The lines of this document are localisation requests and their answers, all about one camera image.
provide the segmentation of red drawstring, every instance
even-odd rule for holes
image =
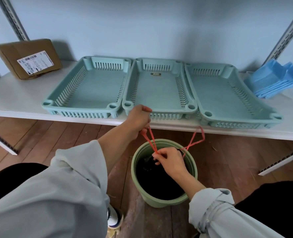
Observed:
[[[197,131],[198,131],[198,128],[196,128],[196,131],[193,133],[193,136],[192,136],[191,141],[189,142],[188,146],[186,146],[186,147],[184,147],[184,148],[181,148],[180,150],[183,150],[183,149],[188,150],[189,147],[191,147],[191,146],[193,146],[193,145],[195,145],[195,144],[199,144],[199,143],[205,141],[205,133],[204,133],[204,130],[203,130],[203,128],[202,128],[201,126],[199,126],[199,128],[200,128],[200,130],[202,131],[202,138],[203,138],[203,139],[202,139],[202,140],[199,140],[199,141],[197,141],[197,142],[192,143],[193,140],[194,140],[194,138],[195,138],[195,135],[196,135],[196,133],[197,133]],[[141,134],[141,135],[142,135],[142,136],[143,136],[143,137],[149,142],[149,144],[151,145],[152,149],[153,149],[154,152],[157,154],[157,153],[158,153],[158,150],[157,150],[157,148],[156,148],[156,144],[155,144],[154,136],[153,136],[153,133],[152,133],[152,130],[151,130],[150,127],[149,127],[149,131],[150,131],[150,134],[151,134],[151,137],[152,137],[152,140],[153,140],[154,146],[153,146],[152,142],[149,140],[149,138],[148,138],[148,136],[147,136],[147,130],[146,130],[146,129],[141,130],[141,131],[140,131],[140,134]]]

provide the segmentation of green trash can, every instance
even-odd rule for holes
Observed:
[[[174,141],[168,140],[168,139],[156,139],[155,143],[156,143],[157,149],[166,148],[166,147],[183,148],[183,146],[181,146],[180,144],[178,144]],[[165,207],[168,205],[177,205],[177,204],[180,204],[183,201],[187,200],[188,197],[185,193],[177,199],[160,200],[160,199],[157,199],[157,198],[149,195],[141,187],[141,185],[139,184],[139,182],[137,180],[137,176],[135,173],[138,160],[142,157],[145,157],[145,156],[152,154],[153,152],[154,151],[153,151],[151,145],[149,144],[149,142],[145,142],[134,153],[132,163],[131,163],[131,176],[132,176],[133,183],[135,184],[135,186],[137,187],[137,189],[141,193],[141,196],[144,199],[144,201],[154,208],[162,208],[162,207]],[[188,151],[186,152],[184,159],[185,159],[187,169],[190,171],[191,175],[197,179],[196,164],[195,164],[193,157],[191,156],[191,154]]]

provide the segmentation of hand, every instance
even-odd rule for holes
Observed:
[[[175,181],[188,174],[181,152],[174,147],[162,148],[158,150],[159,154],[153,153],[153,159],[158,160],[155,164],[162,164],[165,172]]]
[[[133,132],[133,139],[136,139],[139,132],[143,129],[146,132],[147,128],[150,126],[150,109],[147,106],[141,104],[135,106],[129,113],[124,124],[128,126],[129,129]]]

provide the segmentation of sticker inside basket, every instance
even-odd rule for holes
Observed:
[[[161,73],[151,73],[152,76],[161,76]]]

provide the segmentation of small label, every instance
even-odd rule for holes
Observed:
[[[152,76],[161,76],[161,73],[151,73]]]
[[[18,63],[29,74],[32,75],[46,68],[53,66],[52,60],[47,55],[46,51],[41,51],[30,56],[18,59]]]

